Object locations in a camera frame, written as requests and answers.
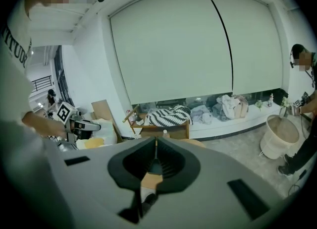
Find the white crumpled garment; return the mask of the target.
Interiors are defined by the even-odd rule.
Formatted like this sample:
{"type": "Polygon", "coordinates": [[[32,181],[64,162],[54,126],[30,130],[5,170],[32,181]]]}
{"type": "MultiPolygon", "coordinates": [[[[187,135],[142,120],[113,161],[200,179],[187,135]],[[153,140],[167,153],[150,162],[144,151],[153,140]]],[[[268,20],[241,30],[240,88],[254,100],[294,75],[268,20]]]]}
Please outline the white crumpled garment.
{"type": "Polygon", "coordinates": [[[235,107],[239,105],[240,100],[228,95],[222,95],[216,99],[222,105],[223,112],[229,119],[235,119],[235,107]]]}

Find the beige bag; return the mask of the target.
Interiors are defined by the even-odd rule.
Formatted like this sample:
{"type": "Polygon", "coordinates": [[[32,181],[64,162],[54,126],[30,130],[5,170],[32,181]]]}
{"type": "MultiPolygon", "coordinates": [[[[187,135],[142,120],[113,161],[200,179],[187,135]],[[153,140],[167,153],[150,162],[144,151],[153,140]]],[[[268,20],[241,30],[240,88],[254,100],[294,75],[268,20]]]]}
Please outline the beige bag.
{"type": "Polygon", "coordinates": [[[233,97],[239,100],[239,104],[234,108],[235,119],[245,118],[249,109],[248,101],[242,95],[234,95],[233,97]]]}

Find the egg-shaped beanbag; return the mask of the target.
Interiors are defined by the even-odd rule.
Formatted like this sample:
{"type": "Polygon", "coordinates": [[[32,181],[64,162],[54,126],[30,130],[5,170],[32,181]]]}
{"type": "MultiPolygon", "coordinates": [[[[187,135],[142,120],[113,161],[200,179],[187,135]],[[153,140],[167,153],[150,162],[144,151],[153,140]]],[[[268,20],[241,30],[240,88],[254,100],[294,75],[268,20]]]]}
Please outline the egg-shaped beanbag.
{"type": "Polygon", "coordinates": [[[90,138],[78,139],[76,141],[76,146],[79,150],[105,147],[117,143],[117,135],[111,121],[97,119],[92,120],[92,122],[99,124],[101,129],[93,131],[90,138]]]}

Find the white laundry basket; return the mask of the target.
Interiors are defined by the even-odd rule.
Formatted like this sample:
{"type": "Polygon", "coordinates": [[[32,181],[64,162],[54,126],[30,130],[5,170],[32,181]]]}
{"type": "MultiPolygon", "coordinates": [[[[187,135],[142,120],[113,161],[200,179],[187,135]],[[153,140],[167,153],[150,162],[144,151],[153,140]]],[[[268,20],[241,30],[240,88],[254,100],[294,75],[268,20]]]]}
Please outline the white laundry basket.
{"type": "Polygon", "coordinates": [[[266,119],[266,131],[260,141],[259,156],[276,160],[297,145],[300,134],[293,122],[279,115],[270,115],[266,119]]]}

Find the light grey clothes heap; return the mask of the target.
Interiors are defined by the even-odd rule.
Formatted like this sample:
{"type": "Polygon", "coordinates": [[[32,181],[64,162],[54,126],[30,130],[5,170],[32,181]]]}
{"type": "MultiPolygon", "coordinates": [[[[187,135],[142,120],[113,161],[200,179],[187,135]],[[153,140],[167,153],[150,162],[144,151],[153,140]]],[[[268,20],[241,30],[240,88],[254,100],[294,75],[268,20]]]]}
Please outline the light grey clothes heap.
{"type": "Polygon", "coordinates": [[[191,118],[193,122],[210,125],[212,123],[212,113],[205,105],[197,106],[191,109],[191,118]]]}

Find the white flower vase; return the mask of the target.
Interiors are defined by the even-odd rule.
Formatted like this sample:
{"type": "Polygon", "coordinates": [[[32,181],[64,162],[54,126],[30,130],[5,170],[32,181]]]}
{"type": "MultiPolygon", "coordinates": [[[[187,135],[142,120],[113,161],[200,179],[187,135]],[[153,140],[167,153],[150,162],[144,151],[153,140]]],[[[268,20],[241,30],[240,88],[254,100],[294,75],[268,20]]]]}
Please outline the white flower vase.
{"type": "Polygon", "coordinates": [[[280,108],[280,117],[288,117],[292,111],[292,103],[289,102],[288,98],[283,97],[280,108]]]}

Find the narrow white roller blind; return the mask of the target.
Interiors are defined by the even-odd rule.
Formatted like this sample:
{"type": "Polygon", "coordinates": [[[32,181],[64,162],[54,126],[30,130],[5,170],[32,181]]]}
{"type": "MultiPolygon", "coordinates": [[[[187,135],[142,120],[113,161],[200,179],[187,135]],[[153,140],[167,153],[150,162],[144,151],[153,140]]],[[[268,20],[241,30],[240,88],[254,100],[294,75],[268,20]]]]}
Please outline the narrow white roller blind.
{"type": "Polygon", "coordinates": [[[255,0],[213,0],[230,42],[233,93],[247,94],[282,86],[282,53],[269,8],[255,0]]]}

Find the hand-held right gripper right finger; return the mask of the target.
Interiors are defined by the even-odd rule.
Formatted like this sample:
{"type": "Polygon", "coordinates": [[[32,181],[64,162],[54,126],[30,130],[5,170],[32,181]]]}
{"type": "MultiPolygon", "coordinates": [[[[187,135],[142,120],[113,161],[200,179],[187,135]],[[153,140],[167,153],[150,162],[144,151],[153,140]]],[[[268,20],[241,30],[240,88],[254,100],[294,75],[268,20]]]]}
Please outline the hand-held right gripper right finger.
{"type": "Polygon", "coordinates": [[[143,228],[263,229],[280,215],[284,202],[277,191],[230,156],[170,138],[158,143],[194,155],[199,172],[185,190],[160,194],[143,228]]]}

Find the person's left forearm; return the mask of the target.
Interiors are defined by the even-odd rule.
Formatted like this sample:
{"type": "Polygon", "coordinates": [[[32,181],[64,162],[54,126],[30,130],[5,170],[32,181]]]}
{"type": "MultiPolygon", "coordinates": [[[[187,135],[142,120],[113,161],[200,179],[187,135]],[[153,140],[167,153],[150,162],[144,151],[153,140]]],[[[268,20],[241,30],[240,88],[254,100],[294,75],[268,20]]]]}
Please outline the person's left forearm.
{"type": "Polygon", "coordinates": [[[33,112],[28,112],[22,122],[36,130],[41,136],[57,136],[66,138],[64,124],[60,121],[40,117],[33,112]]]}

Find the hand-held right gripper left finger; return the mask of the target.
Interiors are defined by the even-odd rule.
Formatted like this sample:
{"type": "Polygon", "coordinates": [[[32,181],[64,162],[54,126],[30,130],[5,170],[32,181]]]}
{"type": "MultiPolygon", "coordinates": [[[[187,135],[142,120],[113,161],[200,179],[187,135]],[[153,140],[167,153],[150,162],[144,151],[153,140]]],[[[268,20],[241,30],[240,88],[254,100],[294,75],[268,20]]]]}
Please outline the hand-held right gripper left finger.
{"type": "Polygon", "coordinates": [[[47,140],[47,151],[76,228],[158,229],[156,208],[140,216],[141,180],[155,154],[154,138],[65,152],[47,140]]]}

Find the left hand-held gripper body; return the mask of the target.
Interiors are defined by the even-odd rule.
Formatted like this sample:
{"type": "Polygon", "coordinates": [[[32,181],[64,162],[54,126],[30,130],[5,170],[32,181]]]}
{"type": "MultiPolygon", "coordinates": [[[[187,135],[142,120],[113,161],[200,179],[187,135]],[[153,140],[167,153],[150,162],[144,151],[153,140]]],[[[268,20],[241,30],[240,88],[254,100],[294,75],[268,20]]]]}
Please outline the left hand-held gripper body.
{"type": "Polygon", "coordinates": [[[85,120],[82,116],[81,111],[74,108],[71,104],[67,102],[62,102],[56,115],[58,120],[64,124],[67,135],[66,138],[57,138],[58,146],[76,146],[76,141],[78,139],[91,137],[92,131],[81,131],[78,129],[74,129],[73,133],[69,133],[70,120],[85,120]]]}

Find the dark grey garment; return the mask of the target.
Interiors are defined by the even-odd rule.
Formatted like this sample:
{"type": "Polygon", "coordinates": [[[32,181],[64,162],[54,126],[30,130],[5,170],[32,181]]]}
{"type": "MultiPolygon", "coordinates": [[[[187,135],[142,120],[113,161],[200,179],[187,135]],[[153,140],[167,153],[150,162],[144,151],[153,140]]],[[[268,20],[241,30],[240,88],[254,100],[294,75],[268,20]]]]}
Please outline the dark grey garment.
{"type": "Polygon", "coordinates": [[[217,103],[212,107],[212,116],[217,118],[220,121],[228,121],[228,118],[223,110],[223,104],[217,103]]]}

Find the wide white roller blind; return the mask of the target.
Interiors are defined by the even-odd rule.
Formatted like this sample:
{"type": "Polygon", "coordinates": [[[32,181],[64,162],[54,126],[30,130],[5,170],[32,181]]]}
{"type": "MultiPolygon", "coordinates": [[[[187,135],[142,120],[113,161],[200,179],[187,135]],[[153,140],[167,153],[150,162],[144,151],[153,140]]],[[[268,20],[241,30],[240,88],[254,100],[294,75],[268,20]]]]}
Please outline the wide white roller blind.
{"type": "Polygon", "coordinates": [[[110,21],[132,104],[231,92],[228,42],[211,0],[141,0],[110,21]]]}

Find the brown cardboard sheets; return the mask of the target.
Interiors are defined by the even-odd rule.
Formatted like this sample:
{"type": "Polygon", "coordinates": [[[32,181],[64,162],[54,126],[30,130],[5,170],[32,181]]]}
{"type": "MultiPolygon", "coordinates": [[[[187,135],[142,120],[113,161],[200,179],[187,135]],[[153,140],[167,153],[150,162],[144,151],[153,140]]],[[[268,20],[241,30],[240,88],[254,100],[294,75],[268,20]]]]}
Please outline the brown cardboard sheets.
{"type": "Polygon", "coordinates": [[[121,137],[120,131],[115,123],[115,120],[112,116],[112,113],[110,111],[110,108],[108,106],[107,100],[101,100],[97,102],[92,102],[91,103],[92,108],[94,110],[94,115],[96,116],[97,119],[104,119],[112,122],[114,131],[117,136],[117,143],[122,143],[123,139],[121,137]]]}

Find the pile of clothes on ledge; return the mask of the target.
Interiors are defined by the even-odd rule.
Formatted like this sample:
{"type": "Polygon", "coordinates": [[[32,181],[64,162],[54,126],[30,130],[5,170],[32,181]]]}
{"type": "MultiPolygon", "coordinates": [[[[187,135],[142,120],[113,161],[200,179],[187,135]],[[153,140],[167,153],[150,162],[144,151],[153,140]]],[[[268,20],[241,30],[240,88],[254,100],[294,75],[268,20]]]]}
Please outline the pile of clothes on ledge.
{"type": "Polygon", "coordinates": [[[261,109],[255,105],[251,105],[244,118],[221,121],[213,117],[211,124],[194,122],[193,125],[190,125],[189,127],[189,137],[190,139],[201,139],[246,130],[265,123],[270,115],[278,115],[280,109],[281,106],[276,103],[273,103],[271,107],[263,105],[261,109]]]}

